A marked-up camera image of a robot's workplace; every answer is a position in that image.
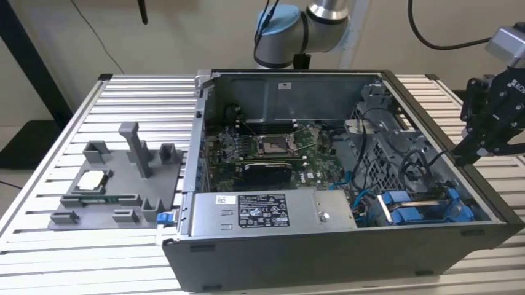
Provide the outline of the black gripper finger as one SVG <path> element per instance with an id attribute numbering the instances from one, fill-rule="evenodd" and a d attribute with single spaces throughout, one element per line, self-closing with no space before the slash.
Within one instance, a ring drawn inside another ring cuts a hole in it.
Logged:
<path id="1" fill-rule="evenodd" d="M 524 154 L 524 141 L 511 143 L 519 134 L 503 134 L 494 136 L 491 140 L 491 155 L 508 156 Z"/>
<path id="2" fill-rule="evenodd" d="M 494 75 L 471 78 L 467 83 L 467 89 L 460 96 L 463 100 L 460 119 L 467 126 L 463 132 L 463 141 L 452 151 L 459 167 L 476 163 L 481 157 L 477 153 L 481 148 L 480 142 L 484 135 L 480 116 L 488 104 L 492 80 Z"/>

